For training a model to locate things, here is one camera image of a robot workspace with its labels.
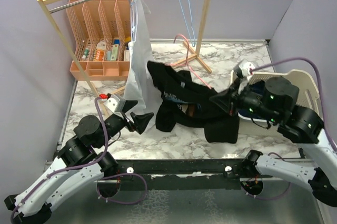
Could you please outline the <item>blue hanger of navy shirt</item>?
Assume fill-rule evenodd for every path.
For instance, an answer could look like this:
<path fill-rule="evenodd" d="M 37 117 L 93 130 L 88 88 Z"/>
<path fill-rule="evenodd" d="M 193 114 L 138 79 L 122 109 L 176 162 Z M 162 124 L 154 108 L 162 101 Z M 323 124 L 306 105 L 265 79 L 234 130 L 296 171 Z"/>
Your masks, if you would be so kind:
<path fill-rule="evenodd" d="M 188 38 L 192 47 L 196 46 L 196 35 L 194 30 L 193 14 L 191 0 L 178 0 L 183 20 L 185 22 L 185 27 L 187 31 Z"/>

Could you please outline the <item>white t shirt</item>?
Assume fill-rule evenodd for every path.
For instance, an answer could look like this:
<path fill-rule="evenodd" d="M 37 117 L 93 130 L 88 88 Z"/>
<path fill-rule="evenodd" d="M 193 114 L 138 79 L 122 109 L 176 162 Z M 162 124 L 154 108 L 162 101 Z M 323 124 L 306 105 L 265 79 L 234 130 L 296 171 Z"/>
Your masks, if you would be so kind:
<path fill-rule="evenodd" d="M 138 104 L 132 109 L 137 115 L 152 112 L 153 91 L 151 76 L 147 70 L 147 62 L 153 59 L 150 35 L 145 14 L 149 13 L 148 6 L 143 0 L 134 0 L 137 8 L 138 27 L 136 42 L 128 43 L 130 50 L 130 68 L 124 90 L 124 98 L 137 100 Z"/>

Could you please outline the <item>navy blue t shirt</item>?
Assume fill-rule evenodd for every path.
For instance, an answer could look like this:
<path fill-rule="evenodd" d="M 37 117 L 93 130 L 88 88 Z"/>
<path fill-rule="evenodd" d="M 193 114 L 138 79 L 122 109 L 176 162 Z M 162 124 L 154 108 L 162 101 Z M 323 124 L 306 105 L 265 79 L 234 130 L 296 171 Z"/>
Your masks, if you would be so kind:
<path fill-rule="evenodd" d="M 251 84 L 250 88 L 253 92 L 259 95 L 263 95 L 264 86 L 265 86 L 265 81 L 261 80 L 254 84 Z M 261 116 L 257 114 L 251 114 L 248 110 L 244 110 L 244 109 L 239 110 L 239 115 L 242 117 L 246 117 L 246 118 L 263 119 Z"/>

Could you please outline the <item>black t shirt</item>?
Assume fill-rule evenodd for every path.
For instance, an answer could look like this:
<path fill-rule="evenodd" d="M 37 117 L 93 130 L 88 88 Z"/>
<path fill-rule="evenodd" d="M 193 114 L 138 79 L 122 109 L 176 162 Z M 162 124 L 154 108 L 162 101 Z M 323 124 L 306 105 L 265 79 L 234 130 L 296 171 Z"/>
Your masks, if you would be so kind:
<path fill-rule="evenodd" d="M 147 69 L 162 98 L 155 118 L 156 129 L 169 133 L 180 124 L 204 129 L 209 143 L 237 142 L 240 119 L 210 102 L 210 97 L 217 94 L 214 88 L 193 82 L 188 70 L 175 71 L 171 66 L 152 61 L 147 63 Z"/>

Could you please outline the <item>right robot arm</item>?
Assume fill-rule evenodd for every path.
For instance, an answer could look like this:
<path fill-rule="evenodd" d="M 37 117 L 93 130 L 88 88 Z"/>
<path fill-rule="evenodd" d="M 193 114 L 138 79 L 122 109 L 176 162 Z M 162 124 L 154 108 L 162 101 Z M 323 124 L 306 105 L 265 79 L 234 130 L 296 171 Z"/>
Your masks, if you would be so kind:
<path fill-rule="evenodd" d="M 277 126 L 277 131 L 299 145 L 316 163 L 306 167 L 281 161 L 251 150 L 241 163 L 247 177 L 265 175 L 281 178 L 310 191 L 320 202 L 336 207 L 336 144 L 330 143 L 324 122 L 311 108 L 297 105 L 299 88 L 282 76 L 265 82 L 259 95 L 236 79 L 210 101 L 233 116 L 244 109 Z"/>

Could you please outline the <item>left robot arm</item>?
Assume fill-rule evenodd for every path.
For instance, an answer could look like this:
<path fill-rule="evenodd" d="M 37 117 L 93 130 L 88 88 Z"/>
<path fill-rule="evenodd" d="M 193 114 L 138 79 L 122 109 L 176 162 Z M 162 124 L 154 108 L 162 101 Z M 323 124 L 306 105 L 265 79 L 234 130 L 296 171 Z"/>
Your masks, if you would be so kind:
<path fill-rule="evenodd" d="M 142 134 L 153 113 L 126 116 L 137 101 L 101 94 L 94 100 L 97 116 L 85 116 L 74 128 L 75 136 L 58 152 L 48 169 L 26 190 L 4 202 L 11 223 L 45 223 L 53 211 L 86 185 L 97 180 L 126 176 L 108 152 L 108 141 L 123 128 Z"/>

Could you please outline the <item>pink hanger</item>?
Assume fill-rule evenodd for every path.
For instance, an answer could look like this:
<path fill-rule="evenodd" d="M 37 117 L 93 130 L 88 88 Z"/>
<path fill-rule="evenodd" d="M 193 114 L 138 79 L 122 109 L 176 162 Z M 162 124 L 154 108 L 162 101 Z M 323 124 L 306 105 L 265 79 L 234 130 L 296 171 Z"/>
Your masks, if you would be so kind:
<path fill-rule="evenodd" d="M 182 35 L 182 34 L 177 34 L 174 37 L 173 43 L 176 42 L 177 38 L 183 38 L 183 45 L 184 47 L 187 49 L 186 52 L 186 57 L 184 59 L 181 59 L 179 61 L 176 61 L 174 63 L 165 63 L 165 65 L 167 66 L 171 66 L 172 68 L 177 68 L 177 67 L 187 67 L 190 72 L 192 74 L 194 74 L 195 77 L 197 77 L 208 89 L 212 89 L 212 87 L 203 79 L 201 78 L 193 69 L 192 67 L 189 65 L 189 62 L 193 61 L 193 60 L 197 60 L 201 66 L 208 72 L 211 73 L 211 69 L 208 67 L 208 65 L 201 59 L 201 57 L 199 56 L 199 54 L 196 53 L 196 51 L 194 49 L 190 48 L 190 43 L 188 41 L 188 39 Z"/>

